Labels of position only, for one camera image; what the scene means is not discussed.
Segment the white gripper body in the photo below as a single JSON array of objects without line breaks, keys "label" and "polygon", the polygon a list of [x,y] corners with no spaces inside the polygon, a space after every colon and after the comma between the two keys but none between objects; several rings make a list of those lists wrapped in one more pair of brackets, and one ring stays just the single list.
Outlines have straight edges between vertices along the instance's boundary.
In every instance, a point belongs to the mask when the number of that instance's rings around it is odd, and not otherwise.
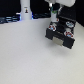
[{"label": "white gripper body", "polygon": [[49,0],[50,3],[59,3],[59,4],[62,4],[64,6],[67,6],[67,7],[71,7],[74,5],[74,0]]}]

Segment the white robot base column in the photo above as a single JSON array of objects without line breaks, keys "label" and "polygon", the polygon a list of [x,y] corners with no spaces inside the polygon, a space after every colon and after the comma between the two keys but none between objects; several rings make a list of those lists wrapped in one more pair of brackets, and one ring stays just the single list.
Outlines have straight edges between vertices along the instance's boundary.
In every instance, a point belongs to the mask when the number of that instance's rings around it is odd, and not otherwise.
[{"label": "white robot base column", "polygon": [[31,20],[32,12],[30,9],[30,0],[20,0],[21,2],[21,19]]}]

